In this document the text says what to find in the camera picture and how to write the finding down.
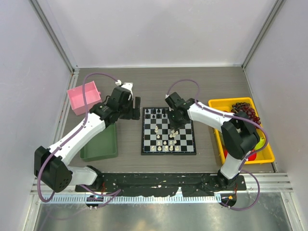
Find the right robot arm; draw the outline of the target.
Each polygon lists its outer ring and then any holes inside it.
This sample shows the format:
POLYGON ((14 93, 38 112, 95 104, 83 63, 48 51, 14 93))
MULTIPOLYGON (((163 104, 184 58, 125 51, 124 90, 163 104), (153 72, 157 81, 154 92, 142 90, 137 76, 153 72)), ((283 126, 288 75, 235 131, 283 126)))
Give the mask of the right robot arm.
POLYGON ((245 113, 226 113, 190 98, 184 100, 176 92, 167 94, 168 118, 171 129, 178 130, 194 121, 217 129, 228 154, 217 173, 218 187, 228 190, 237 179, 244 160, 260 141, 255 125, 245 113))

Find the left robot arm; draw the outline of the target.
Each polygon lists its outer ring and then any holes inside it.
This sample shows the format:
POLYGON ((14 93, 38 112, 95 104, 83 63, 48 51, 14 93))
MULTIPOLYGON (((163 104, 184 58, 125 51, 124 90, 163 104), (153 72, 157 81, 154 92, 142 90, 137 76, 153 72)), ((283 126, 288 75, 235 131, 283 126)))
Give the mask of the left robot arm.
POLYGON ((38 147, 34 153, 34 174, 38 182, 56 193, 69 185, 86 185, 91 191, 99 191, 103 185, 99 170, 69 164, 81 148, 117 120, 139 120, 141 99, 133 97, 132 88, 130 82, 115 87, 107 102, 95 104, 64 138, 48 148, 38 147))

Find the black white chessboard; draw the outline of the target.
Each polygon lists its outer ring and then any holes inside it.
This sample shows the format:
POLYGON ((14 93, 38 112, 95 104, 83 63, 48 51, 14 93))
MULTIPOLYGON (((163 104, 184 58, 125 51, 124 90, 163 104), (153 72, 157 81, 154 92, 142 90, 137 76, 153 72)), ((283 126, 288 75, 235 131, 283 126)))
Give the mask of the black white chessboard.
POLYGON ((196 155, 193 122, 173 130, 166 107, 142 109, 141 155, 196 155))

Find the pink plastic box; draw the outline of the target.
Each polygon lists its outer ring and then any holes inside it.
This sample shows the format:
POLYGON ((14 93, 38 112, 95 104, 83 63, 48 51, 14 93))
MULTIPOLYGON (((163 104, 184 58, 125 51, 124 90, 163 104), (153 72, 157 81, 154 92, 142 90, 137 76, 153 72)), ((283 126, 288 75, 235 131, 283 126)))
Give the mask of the pink plastic box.
MULTIPOLYGON (((82 115, 86 112, 85 103, 83 99, 82 86, 78 86, 67 91, 71 108, 75 115, 82 115)), ((95 104, 101 103, 101 93, 98 91, 94 81, 85 84, 85 96, 88 109, 95 104)))

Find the green plastic tray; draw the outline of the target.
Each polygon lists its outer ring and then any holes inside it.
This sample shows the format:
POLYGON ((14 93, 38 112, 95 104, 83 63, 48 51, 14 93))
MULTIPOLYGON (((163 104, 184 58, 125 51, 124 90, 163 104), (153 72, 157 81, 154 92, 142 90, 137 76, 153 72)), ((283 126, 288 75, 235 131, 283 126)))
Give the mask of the green plastic tray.
POLYGON ((94 136, 81 150, 80 159, 85 162, 118 157, 116 124, 94 136))

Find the purple grape bunch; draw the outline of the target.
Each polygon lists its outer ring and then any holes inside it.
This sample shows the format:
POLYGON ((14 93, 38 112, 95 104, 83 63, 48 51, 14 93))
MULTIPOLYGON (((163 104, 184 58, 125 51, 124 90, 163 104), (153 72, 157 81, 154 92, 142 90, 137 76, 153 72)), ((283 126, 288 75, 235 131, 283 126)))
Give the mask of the purple grape bunch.
POLYGON ((253 107, 249 103, 238 102, 231 106, 232 113, 245 112, 249 119, 258 125, 261 124, 260 117, 257 116, 257 113, 253 107))

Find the red apple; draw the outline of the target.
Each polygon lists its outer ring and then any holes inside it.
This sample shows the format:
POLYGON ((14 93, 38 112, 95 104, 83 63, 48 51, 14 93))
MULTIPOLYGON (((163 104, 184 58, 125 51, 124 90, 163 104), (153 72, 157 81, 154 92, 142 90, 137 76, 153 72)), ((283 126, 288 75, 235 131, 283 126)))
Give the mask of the red apple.
MULTIPOLYGON (((224 157, 227 158, 228 152, 227 150, 223 150, 224 157)), ((254 161, 257 157, 257 154, 253 154, 248 157, 248 161, 254 161)))

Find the green pear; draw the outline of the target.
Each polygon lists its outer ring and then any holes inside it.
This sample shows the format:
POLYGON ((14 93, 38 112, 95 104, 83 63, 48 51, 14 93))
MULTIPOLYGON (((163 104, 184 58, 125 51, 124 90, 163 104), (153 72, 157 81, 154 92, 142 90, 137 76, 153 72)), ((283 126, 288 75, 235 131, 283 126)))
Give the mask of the green pear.
POLYGON ((260 141, 255 146, 255 150, 259 150, 260 148, 262 148, 265 142, 266 142, 265 138, 261 137, 260 141))

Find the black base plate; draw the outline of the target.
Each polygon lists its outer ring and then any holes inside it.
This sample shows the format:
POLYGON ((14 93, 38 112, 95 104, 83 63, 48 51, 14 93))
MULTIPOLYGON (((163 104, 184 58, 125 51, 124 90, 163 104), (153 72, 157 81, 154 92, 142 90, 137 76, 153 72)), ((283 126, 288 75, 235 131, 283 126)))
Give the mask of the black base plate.
POLYGON ((97 183, 87 188, 98 193, 121 190, 121 196, 167 197, 181 189, 184 197, 208 196, 221 191, 245 191, 244 177, 239 175, 228 186, 210 173, 101 173, 97 183))

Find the aluminium frame rail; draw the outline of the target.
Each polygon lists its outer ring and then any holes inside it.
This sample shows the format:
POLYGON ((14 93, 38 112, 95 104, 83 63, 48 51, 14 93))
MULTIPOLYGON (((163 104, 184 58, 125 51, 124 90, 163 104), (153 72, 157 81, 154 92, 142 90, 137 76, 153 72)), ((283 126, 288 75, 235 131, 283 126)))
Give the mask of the aluminium frame rail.
POLYGON ((70 74, 79 70, 78 65, 69 49, 60 26, 50 8, 47 0, 29 0, 34 12, 43 25, 47 35, 58 51, 61 59, 68 68, 70 74))

